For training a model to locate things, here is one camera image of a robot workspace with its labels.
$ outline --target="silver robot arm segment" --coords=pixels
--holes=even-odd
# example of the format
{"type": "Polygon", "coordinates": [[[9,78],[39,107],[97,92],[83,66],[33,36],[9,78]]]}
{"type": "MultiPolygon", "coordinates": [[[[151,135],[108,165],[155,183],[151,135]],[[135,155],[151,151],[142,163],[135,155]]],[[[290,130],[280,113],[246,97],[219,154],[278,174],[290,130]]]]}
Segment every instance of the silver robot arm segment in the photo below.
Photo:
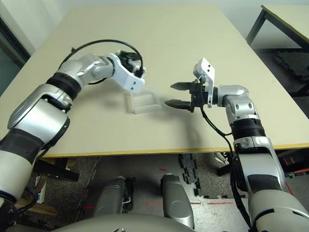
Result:
{"type": "Polygon", "coordinates": [[[128,91],[140,91],[145,69],[135,76],[138,60],[123,64],[119,58],[123,53],[87,54],[63,63],[12,113],[9,131],[0,141],[0,198],[15,203],[21,197],[37,154],[54,146],[65,133],[70,124],[67,112],[85,85],[109,78],[128,91]]]}
{"type": "Polygon", "coordinates": [[[309,213],[294,196],[283,190],[282,167],[270,139],[265,135],[249,91],[236,85],[214,87],[214,76],[207,76],[211,72],[210,67],[211,64],[203,58],[194,67],[197,80],[171,86],[177,90],[189,90],[190,102],[169,100],[165,103],[191,112],[205,104],[208,108],[209,104],[225,107],[235,149],[229,161],[235,168],[237,187],[249,195],[252,231],[308,231],[309,213]]]}

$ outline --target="beige tabletop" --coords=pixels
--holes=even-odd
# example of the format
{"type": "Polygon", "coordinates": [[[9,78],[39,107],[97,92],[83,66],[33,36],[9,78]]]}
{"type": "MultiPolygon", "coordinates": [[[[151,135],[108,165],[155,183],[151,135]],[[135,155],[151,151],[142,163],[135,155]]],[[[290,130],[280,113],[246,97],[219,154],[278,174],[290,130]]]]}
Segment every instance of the beige tabletop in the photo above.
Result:
{"type": "MultiPolygon", "coordinates": [[[[190,100],[169,86],[193,81],[194,65],[205,57],[216,69],[215,85],[243,85],[250,91],[275,148],[309,147],[309,120],[245,39],[212,4],[111,6],[71,11],[30,58],[0,98],[0,134],[12,111],[57,70],[74,46],[98,39],[134,45],[147,68],[146,85],[163,102],[190,100]]],[[[76,55],[127,48],[112,43],[76,55]]],[[[194,114],[165,106],[135,115],[128,94],[114,81],[86,86],[69,112],[71,125],[46,157],[226,151],[225,141],[194,114]]],[[[230,132],[224,108],[206,109],[213,123],[230,132]]]]}
{"type": "Polygon", "coordinates": [[[262,8],[309,43],[309,5],[262,5],[262,8]]]}

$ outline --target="white wall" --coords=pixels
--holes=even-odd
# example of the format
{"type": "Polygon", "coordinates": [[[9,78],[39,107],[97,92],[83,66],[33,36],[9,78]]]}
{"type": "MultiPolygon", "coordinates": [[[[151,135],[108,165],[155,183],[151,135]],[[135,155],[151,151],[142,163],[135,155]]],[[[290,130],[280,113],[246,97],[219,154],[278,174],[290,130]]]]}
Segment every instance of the white wall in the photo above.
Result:
{"type": "MultiPolygon", "coordinates": [[[[43,43],[66,13],[74,7],[172,2],[216,3],[240,34],[246,37],[261,11],[261,4],[309,4],[308,0],[1,0],[1,2],[26,36],[26,39],[24,37],[23,39],[28,39],[34,49],[43,43]]],[[[15,32],[14,25],[8,24],[15,32]]],[[[275,26],[266,22],[254,40],[253,47],[298,47],[298,45],[275,26]]]]}

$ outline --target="transparent container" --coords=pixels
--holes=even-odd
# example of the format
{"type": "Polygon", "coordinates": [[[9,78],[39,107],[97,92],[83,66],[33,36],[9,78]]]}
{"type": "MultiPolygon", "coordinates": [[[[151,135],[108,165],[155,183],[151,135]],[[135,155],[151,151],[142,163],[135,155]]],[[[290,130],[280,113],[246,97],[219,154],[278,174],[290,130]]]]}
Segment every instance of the transparent container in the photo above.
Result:
{"type": "Polygon", "coordinates": [[[144,114],[161,109],[158,95],[152,87],[144,87],[139,93],[130,93],[133,112],[144,114]]]}

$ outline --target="table edge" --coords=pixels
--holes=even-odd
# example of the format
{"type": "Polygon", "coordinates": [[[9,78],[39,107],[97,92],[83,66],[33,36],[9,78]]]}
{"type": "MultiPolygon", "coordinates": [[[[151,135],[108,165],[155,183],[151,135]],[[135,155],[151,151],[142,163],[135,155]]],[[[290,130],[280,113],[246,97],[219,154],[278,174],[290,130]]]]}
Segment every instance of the table edge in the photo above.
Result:
{"type": "MultiPolygon", "coordinates": [[[[305,144],[287,144],[274,145],[277,150],[309,148],[309,143],[305,144]]],[[[217,151],[229,151],[228,147],[214,148],[186,148],[186,149],[155,149],[155,150],[138,150],[138,151],[104,151],[89,153],[69,153],[69,154],[46,154],[44,158],[64,158],[64,157],[87,157],[87,156],[121,156],[121,155],[149,155],[149,154],[166,154],[166,153],[207,153],[217,151]]]]}
{"type": "Polygon", "coordinates": [[[287,22],[285,22],[284,20],[282,20],[278,15],[276,15],[275,13],[273,13],[272,11],[270,11],[267,8],[267,5],[261,5],[262,9],[265,10],[267,13],[269,13],[270,15],[274,16],[277,20],[279,20],[281,23],[283,23],[285,26],[287,26],[290,30],[292,30],[294,33],[298,34],[301,38],[303,38],[305,41],[307,41],[307,43],[309,43],[309,38],[307,38],[305,35],[303,35],[302,33],[300,33],[298,30],[296,30],[291,24],[288,24],[287,22]]]}

